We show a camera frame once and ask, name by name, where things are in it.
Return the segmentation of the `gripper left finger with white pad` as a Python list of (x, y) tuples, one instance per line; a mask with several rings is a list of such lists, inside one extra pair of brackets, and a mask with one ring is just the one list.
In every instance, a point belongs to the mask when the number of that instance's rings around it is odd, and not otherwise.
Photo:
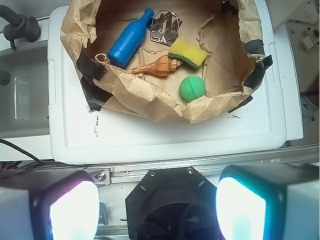
[(0, 173), (2, 240), (92, 240), (99, 214), (98, 187), (84, 170)]

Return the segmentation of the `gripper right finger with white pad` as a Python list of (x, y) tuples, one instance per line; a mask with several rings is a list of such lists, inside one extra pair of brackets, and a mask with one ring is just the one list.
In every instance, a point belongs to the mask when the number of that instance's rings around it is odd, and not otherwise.
[(318, 240), (320, 167), (228, 165), (220, 175), (215, 206), (227, 240)]

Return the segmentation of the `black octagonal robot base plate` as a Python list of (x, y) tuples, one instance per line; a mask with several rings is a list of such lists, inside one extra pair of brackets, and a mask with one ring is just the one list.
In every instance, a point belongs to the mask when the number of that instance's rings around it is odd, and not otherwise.
[(192, 166), (151, 169), (125, 199), (131, 240), (222, 240), (217, 188)]

